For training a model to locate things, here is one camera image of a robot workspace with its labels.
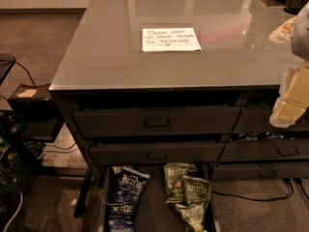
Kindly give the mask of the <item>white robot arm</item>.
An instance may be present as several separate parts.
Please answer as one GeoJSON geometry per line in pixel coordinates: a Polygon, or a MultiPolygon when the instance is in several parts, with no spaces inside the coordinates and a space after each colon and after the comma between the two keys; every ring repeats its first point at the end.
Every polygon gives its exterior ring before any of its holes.
{"type": "Polygon", "coordinates": [[[279,97],[269,117],[273,126],[285,129],[309,108],[309,3],[268,38],[278,44],[290,42],[292,54],[304,60],[296,70],[286,69],[282,75],[279,97]]]}

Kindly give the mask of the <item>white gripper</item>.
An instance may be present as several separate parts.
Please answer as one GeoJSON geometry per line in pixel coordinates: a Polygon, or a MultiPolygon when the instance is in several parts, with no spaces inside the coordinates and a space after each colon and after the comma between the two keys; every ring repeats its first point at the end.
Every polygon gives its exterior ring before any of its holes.
{"type": "MultiPolygon", "coordinates": [[[[292,17],[277,27],[269,39],[277,44],[283,44],[291,39],[296,17],[292,17]]],[[[281,79],[279,93],[286,102],[291,102],[300,107],[309,106],[309,66],[287,69],[281,79]]]]}

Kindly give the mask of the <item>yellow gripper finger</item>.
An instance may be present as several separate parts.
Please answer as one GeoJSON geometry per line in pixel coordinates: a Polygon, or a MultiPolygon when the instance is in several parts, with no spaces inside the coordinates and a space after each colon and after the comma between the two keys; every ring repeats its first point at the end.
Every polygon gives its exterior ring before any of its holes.
{"type": "Polygon", "coordinates": [[[278,99],[272,108],[269,122],[274,127],[285,129],[292,126],[305,111],[303,107],[278,99]]]}

